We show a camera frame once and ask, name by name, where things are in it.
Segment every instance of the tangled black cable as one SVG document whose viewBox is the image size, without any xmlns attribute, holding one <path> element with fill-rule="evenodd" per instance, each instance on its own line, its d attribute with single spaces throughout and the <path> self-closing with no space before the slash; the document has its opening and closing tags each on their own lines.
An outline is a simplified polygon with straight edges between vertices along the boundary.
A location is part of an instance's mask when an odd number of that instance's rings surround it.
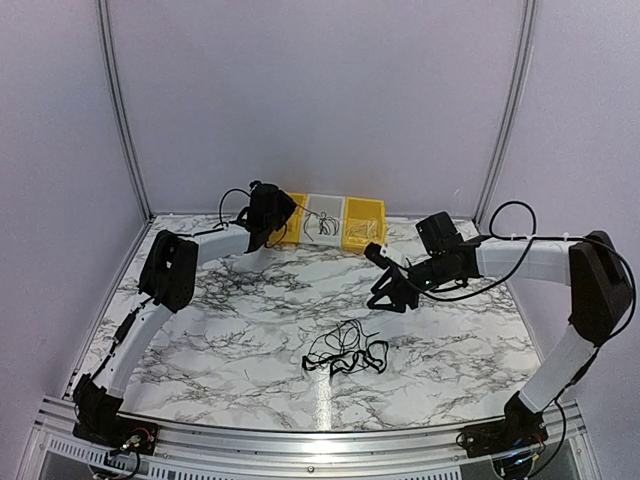
<svg viewBox="0 0 640 480">
<path fill-rule="evenodd" d="M 302 205 L 298 205 L 299 208 L 307 212 L 305 215 L 304 223 L 302 224 L 302 231 L 304 234 L 311 240 L 314 241 L 311 235 L 309 234 L 309 220 L 312 217 L 315 217 L 318 220 L 318 234 L 335 237 L 338 235 L 338 231 L 340 230 L 340 222 L 327 215 L 327 212 L 316 213 L 308 208 L 303 207 Z"/>
<path fill-rule="evenodd" d="M 369 367 L 382 373 L 387 368 L 389 343 L 384 340 L 369 342 L 379 333 L 365 334 L 356 319 L 342 322 L 313 341 L 309 352 L 302 357 L 302 368 L 310 372 L 329 365 L 330 378 L 339 372 L 349 375 Z M 319 342 L 324 342 L 324 350 L 320 352 L 316 351 Z"/>
</svg>

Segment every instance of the white wall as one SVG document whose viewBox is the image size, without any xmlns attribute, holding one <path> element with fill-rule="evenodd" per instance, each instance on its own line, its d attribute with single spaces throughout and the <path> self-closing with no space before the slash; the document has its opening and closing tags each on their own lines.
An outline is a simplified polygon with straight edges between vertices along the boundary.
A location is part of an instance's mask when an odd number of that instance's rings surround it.
<svg viewBox="0 0 640 480">
<path fill-rule="evenodd" d="M 95 5 L 0 3 L 0 477 L 15 477 L 142 225 Z"/>
<path fill-rule="evenodd" d="M 212 211 L 227 188 L 261 178 L 471 216 L 522 4 L 112 2 L 152 206 Z"/>
<path fill-rule="evenodd" d="M 608 231 L 640 279 L 640 3 L 545 1 L 535 50 L 493 207 L 530 202 L 540 231 Z M 526 212 L 500 231 L 527 231 Z M 542 350 L 566 326 L 569 292 L 513 289 Z M 640 478 L 640 322 L 607 345 L 577 389 L 603 478 Z"/>
</svg>

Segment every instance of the gray vein pattern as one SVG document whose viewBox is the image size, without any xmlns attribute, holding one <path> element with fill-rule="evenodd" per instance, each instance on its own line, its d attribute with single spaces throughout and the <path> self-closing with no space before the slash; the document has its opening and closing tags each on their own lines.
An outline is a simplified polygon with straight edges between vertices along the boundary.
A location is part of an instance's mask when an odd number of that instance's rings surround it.
<svg viewBox="0 0 640 480">
<path fill-rule="evenodd" d="M 90 346 L 81 372 L 97 367 L 115 329 L 136 306 L 138 275 L 162 229 L 196 232 L 215 216 L 156 219 Z M 387 242 L 426 257 L 416 219 L 389 218 Z M 471 222 L 457 222 L 465 238 Z M 123 410 L 217 426 L 302 431 L 397 429 L 498 415 L 539 360 L 506 287 L 456 303 L 422 299 L 405 314 L 368 310 L 382 270 L 335 248 L 278 245 L 198 269 L 191 304 L 145 351 Z M 473 281 L 470 289 L 489 280 Z M 389 342 L 382 374 L 329 378 L 305 372 L 313 340 L 357 318 Z"/>
</svg>

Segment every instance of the black cable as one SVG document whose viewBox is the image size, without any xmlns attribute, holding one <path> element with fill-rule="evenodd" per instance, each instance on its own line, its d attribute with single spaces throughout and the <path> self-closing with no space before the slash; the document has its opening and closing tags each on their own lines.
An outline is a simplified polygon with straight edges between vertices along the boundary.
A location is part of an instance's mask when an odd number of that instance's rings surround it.
<svg viewBox="0 0 640 480">
<path fill-rule="evenodd" d="M 229 195 L 232 192 L 244 193 L 247 197 L 251 198 L 251 194 L 241 188 L 230 188 L 229 190 L 227 190 L 224 193 L 224 195 L 222 195 L 222 198 L 220 199 L 220 203 L 218 204 L 218 221 L 219 221 L 218 225 L 225 225 L 226 223 L 228 223 L 222 220 L 222 206 L 224 205 L 224 200 L 227 198 L 227 195 Z"/>
<path fill-rule="evenodd" d="M 431 292 L 435 293 L 447 293 L 447 292 L 455 292 L 456 290 L 460 290 L 462 288 L 466 288 L 465 285 L 454 285 L 453 287 L 444 287 L 444 288 L 436 288 L 431 290 Z"/>
<path fill-rule="evenodd" d="M 196 232 L 196 233 L 178 233 L 177 236 L 178 237 L 194 238 L 194 237 L 199 237 L 200 235 L 207 235 L 209 233 L 222 232 L 224 230 L 224 227 L 229 224 L 229 222 L 225 222 L 222 219 L 222 207 L 224 205 L 225 199 L 227 198 L 227 195 L 229 195 L 232 192 L 244 193 L 247 197 L 251 198 L 251 194 L 249 192 L 247 192 L 246 190 L 243 190 L 242 188 L 230 188 L 220 198 L 220 203 L 218 204 L 218 223 L 216 223 L 209 230 L 203 230 L 201 232 Z"/>
<path fill-rule="evenodd" d="M 528 478 L 537 477 L 538 475 L 540 475 L 540 472 L 542 472 L 545 468 L 547 468 L 547 466 L 549 466 L 549 464 L 553 461 L 553 459 L 558 456 L 558 453 L 560 453 L 562 444 L 564 443 L 564 440 L 567 437 L 567 416 L 565 415 L 562 406 L 558 402 L 558 398 L 556 398 L 553 402 L 556 404 L 556 407 L 558 407 L 558 409 L 560 410 L 560 415 L 562 415 L 562 436 L 560 437 L 560 442 L 558 443 L 558 446 L 556 447 L 553 454 L 549 457 L 549 459 L 535 473 L 529 475 Z"/>
<path fill-rule="evenodd" d="M 282 241 L 282 239 L 287 235 L 287 228 L 288 228 L 288 227 L 289 227 L 289 225 L 287 225 L 287 224 L 285 223 L 285 224 L 284 224 L 284 233 L 283 233 L 283 234 L 282 234 L 282 236 L 278 239 L 278 241 L 277 241 L 276 243 L 272 244 L 272 245 L 267 245 L 267 244 L 265 243 L 264 248 L 273 248 L 273 247 L 275 247 L 276 245 L 278 245 L 278 244 Z"/>
<path fill-rule="evenodd" d="M 142 310 L 147 305 L 147 303 L 149 303 L 151 300 L 153 300 L 153 297 L 149 297 L 149 298 L 143 300 L 142 302 L 140 302 L 140 305 L 138 305 L 136 307 L 136 309 L 133 310 L 129 315 L 134 315 L 134 316 L 137 315 L 140 312 L 140 310 Z M 93 372 L 93 375 L 91 375 L 91 378 L 89 380 L 89 383 L 93 382 L 96 379 L 96 377 L 100 374 L 100 372 L 102 372 L 102 370 L 104 370 L 104 368 L 107 366 L 107 363 L 109 362 L 111 357 L 113 357 L 113 353 L 115 352 L 115 349 L 116 349 L 117 346 L 118 346 L 118 342 L 114 339 L 111 342 L 111 348 L 109 348 L 109 353 L 104 358 L 104 360 L 102 361 L 100 366 L 97 368 L 97 370 L 95 372 Z"/>
<path fill-rule="evenodd" d="M 202 230 L 201 232 L 196 232 L 196 233 L 177 233 L 176 235 L 178 237 L 195 238 L 195 237 L 199 237 L 200 235 L 206 235 L 208 233 L 222 232 L 224 230 L 224 227 L 222 227 L 221 225 L 222 223 L 216 223 L 213 227 L 211 227 L 210 230 Z"/>
<path fill-rule="evenodd" d="M 302 368 L 306 371 L 312 371 L 328 365 L 330 378 L 339 372 L 349 375 L 361 372 L 368 367 L 382 373 L 387 368 L 389 343 L 384 340 L 375 340 L 369 343 L 369 339 L 378 333 L 367 335 L 359 320 L 347 320 L 313 341 L 307 355 L 302 357 Z M 326 350 L 318 353 L 315 350 L 320 341 L 324 342 Z M 373 347 L 378 346 L 381 348 L 381 352 L 374 352 Z"/>
<path fill-rule="evenodd" d="M 301 208 L 302 210 L 307 212 L 306 218 L 304 219 L 304 222 L 302 224 L 302 231 L 309 238 L 309 240 L 311 240 L 312 242 L 314 241 L 311 235 L 309 235 L 308 231 L 309 220 L 312 216 L 318 219 L 318 234 L 332 237 L 338 235 L 338 231 L 340 230 L 340 222 L 337 219 L 328 216 L 327 212 L 316 213 L 313 210 L 309 210 L 308 208 L 303 207 L 302 205 L 296 205 L 298 206 L 298 208 Z"/>
<path fill-rule="evenodd" d="M 536 214 L 533 211 L 533 208 L 531 208 L 530 205 L 528 205 L 525 202 L 522 202 L 520 200 L 511 200 L 509 202 L 505 202 L 502 205 L 500 205 L 498 207 L 498 209 L 493 213 L 493 215 L 491 216 L 491 221 L 489 222 L 489 234 L 493 237 L 493 238 L 497 238 L 498 240 L 525 240 L 527 237 L 524 235 L 520 235 L 520 236 L 513 236 L 513 237 L 504 237 L 504 236 L 500 236 L 500 235 L 496 235 L 496 233 L 493 231 L 493 223 L 496 219 L 496 217 L 498 216 L 498 214 L 506 207 L 510 206 L 510 205 L 521 205 L 524 208 L 526 208 L 529 213 L 531 214 L 531 219 L 533 222 L 533 230 L 535 233 L 535 230 L 537 229 L 537 219 L 536 219 Z M 611 248 L 609 245 L 602 243 L 598 240 L 594 240 L 593 238 L 589 238 L 589 237 L 582 237 L 582 236 L 567 236 L 567 237 L 560 237 L 560 236 L 535 236 L 531 238 L 531 241 L 539 241 L 539 240 L 544 240 L 544 241 L 555 241 L 555 242 L 559 242 L 559 241 L 567 241 L 567 242 L 586 242 L 589 243 L 591 245 L 593 245 L 594 247 L 599 247 L 599 248 L 604 248 L 605 250 L 607 250 L 609 253 L 611 253 L 613 256 L 615 256 L 618 260 L 620 260 L 620 263 L 622 263 L 624 269 L 627 272 L 627 275 L 629 277 L 629 283 L 631 284 L 631 307 L 629 310 L 629 315 L 627 317 L 627 319 L 625 320 L 624 324 L 622 325 L 622 327 L 620 327 L 618 330 L 616 330 L 615 332 L 611 333 L 611 335 L 609 335 L 609 338 L 607 338 L 607 340 L 605 340 L 605 342 L 603 343 L 603 345 L 605 343 L 607 343 L 608 341 L 610 341 L 612 338 L 617 337 L 618 335 L 620 335 L 620 333 L 622 333 L 622 331 L 624 331 L 629 324 L 631 323 L 631 320 L 633 319 L 633 316 L 635 315 L 636 312 L 636 308 L 637 308 L 637 287 L 636 287 L 636 280 L 635 277 L 633 275 L 633 270 L 631 269 L 631 266 L 629 265 L 629 262 L 615 249 Z"/>
<path fill-rule="evenodd" d="M 98 478 L 101 478 L 103 480 L 131 480 L 132 478 L 134 478 L 138 472 L 140 471 L 140 464 L 141 459 L 140 459 L 140 454 L 138 453 L 138 451 L 135 448 L 132 448 L 131 450 L 128 450 L 129 452 L 133 452 L 136 455 L 136 466 L 133 468 L 133 470 L 131 471 L 131 473 L 129 473 L 129 475 L 123 477 L 122 473 L 118 473 L 118 474 L 112 474 L 112 473 L 102 473 L 102 472 L 94 472 L 93 468 L 91 468 L 91 465 L 89 466 L 89 470 L 91 471 L 91 473 L 95 476 L 98 476 Z M 107 465 L 107 456 L 105 455 L 104 457 L 104 465 L 105 466 L 110 466 Z"/>
</svg>

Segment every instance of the yellow bin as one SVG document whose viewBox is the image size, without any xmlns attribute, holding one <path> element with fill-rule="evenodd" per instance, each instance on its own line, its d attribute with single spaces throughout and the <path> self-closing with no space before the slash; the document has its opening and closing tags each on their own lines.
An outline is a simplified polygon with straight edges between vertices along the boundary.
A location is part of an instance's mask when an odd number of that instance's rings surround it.
<svg viewBox="0 0 640 480">
<path fill-rule="evenodd" d="M 337 200 L 342 202 L 343 207 L 336 209 L 335 213 L 330 213 L 330 215 L 335 216 L 336 220 L 340 222 L 340 246 L 344 250 L 362 253 L 370 242 L 384 243 L 387 234 L 387 222 L 383 201 L 302 193 L 288 193 L 288 195 L 293 198 L 299 207 L 291 215 L 286 226 L 271 235 L 269 238 L 270 244 L 314 243 L 310 241 L 311 237 L 303 236 L 301 233 L 304 228 L 305 214 L 309 214 L 305 209 L 309 208 L 311 204 L 317 204 L 317 200 L 310 201 L 313 198 L 331 199 L 334 204 Z"/>
</svg>

